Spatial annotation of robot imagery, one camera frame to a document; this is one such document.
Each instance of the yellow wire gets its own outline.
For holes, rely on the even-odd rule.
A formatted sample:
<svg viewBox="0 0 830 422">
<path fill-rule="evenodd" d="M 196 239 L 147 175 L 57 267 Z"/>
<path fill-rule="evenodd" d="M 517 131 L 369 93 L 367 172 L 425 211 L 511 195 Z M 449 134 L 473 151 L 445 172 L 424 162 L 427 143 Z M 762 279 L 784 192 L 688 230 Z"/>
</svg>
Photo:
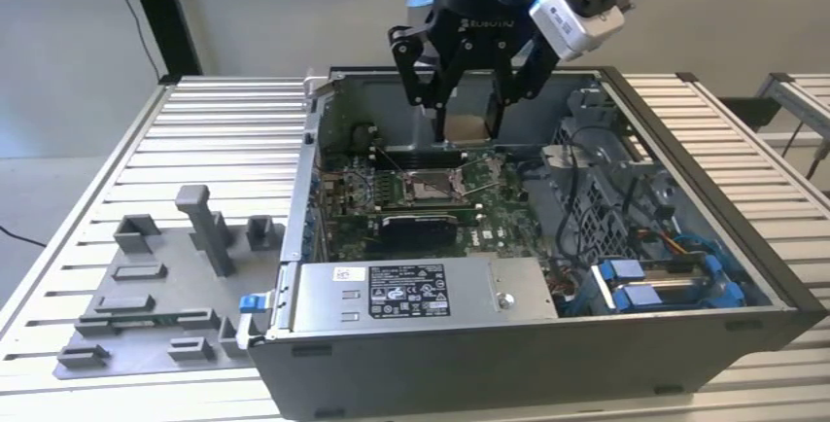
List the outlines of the yellow wire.
<svg viewBox="0 0 830 422">
<path fill-rule="evenodd" d="M 676 251 L 678 251 L 680 254 L 687 254 L 687 253 L 688 253 L 688 251 L 687 251 L 686 249 L 683 249 L 683 248 L 679 246 L 679 244 L 678 244 L 676 242 L 674 242 L 674 240 L 672 240 L 672 239 L 671 239 L 667 235 L 664 235 L 662 232 L 660 232 L 660 237 L 663 238 L 663 240 L 666 241 L 666 243 L 667 243 L 671 247 L 674 247 L 674 249 L 676 249 Z"/>
</svg>

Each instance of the white wall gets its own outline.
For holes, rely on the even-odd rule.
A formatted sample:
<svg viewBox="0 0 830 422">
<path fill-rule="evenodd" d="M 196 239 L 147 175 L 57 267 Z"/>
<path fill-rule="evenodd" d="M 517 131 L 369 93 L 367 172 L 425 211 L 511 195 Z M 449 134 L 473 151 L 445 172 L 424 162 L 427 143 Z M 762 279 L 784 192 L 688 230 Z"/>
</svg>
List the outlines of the white wall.
<svg viewBox="0 0 830 422">
<path fill-rule="evenodd" d="M 823 0 L 635 1 L 626 30 L 582 63 L 692 71 L 732 94 L 770 71 L 830 71 Z M 403 0 L 181 2 L 209 73 L 391 63 Z M 153 84 L 121 0 L 2 0 L 0 18 L 0 157 L 105 153 Z"/>
<path fill-rule="evenodd" d="M 0 158 L 109 152 L 155 77 L 121 0 L 0 0 Z"/>
</svg>

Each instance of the aluminum extrusion table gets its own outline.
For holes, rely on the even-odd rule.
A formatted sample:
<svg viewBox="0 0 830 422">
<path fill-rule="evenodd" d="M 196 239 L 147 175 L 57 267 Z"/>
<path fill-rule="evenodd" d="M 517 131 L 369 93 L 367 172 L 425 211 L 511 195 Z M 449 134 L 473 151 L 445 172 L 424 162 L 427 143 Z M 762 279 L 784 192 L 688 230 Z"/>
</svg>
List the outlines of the aluminum extrusion table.
<svg viewBox="0 0 830 422">
<path fill-rule="evenodd" d="M 830 140 L 830 74 L 770 74 L 758 92 Z"/>
<path fill-rule="evenodd" d="M 696 82 L 627 75 L 728 198 L 830 307 L 830 206 Z M 54 356 L 115 254 L 125 214 L 187 226 L 172 200 L 205 183 L 229 224 L 284 222 L 304 118 L 301 79 L 184 78 L 160 87 L 0 312 L 0 417 L 271 420 L 255 369 L 61 381 Z M 830 319 L 779 352 L 740 359 L 694 395 L 381 418 L 404 421 L 830 420 Z"/>
</svg>

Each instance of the white sticker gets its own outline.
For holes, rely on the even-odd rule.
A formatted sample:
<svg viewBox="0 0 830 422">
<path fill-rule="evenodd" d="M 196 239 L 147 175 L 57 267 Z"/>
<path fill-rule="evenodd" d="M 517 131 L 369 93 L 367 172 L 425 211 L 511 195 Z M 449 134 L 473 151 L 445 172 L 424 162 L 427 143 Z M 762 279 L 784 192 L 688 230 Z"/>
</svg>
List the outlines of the white sticker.
<svg viewBox="0 0 830 422">
<path fill-rule="evenodd" d="M 365 281 L 365 267 L 336 266 L 332 275 L 333 281 Z"/>
</svg>

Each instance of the gray post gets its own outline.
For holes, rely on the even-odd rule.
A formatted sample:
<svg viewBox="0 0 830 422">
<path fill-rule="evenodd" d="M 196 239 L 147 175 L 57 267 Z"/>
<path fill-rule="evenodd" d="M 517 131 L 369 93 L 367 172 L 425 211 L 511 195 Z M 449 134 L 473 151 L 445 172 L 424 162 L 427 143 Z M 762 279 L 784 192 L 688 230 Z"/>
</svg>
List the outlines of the gray post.
<svg viewBox="0 0 830 422">
<path fill-rule="evenodd" d="M 207 260 L 216 276 L 229 276 L 236 268 L 228 256 L 221 232 L 209 213 L 208 198 L 208 186 L 181 186 L 176 196 L 176 208 L 191 219 L 199 245 L 205 250 Z"/>
</svg>

